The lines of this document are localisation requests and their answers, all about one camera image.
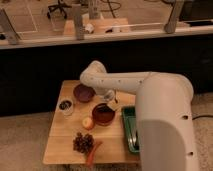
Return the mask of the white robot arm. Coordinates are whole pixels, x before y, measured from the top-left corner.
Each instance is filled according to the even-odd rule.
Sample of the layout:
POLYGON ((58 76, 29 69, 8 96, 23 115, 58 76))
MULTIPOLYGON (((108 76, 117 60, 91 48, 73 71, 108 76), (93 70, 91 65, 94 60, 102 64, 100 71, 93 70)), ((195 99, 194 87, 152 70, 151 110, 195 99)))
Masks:
POLYGON ((93 61, 80 82, 106 101, 117 91, 135 96, 142 171, 200 171, 188 78, 164 72, 109 73, 93 61))

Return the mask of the translucent grey gripper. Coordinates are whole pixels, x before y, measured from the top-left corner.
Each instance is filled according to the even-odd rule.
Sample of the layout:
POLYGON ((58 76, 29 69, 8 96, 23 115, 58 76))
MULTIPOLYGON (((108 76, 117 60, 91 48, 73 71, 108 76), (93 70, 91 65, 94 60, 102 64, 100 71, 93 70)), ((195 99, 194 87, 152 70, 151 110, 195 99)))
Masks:
POLYGON ((116 92, 108 90, 104 95, 100 96, 101 101, 104 102, 110 109, 116 110, 118 108, 118 101, 116 99, 116 92))

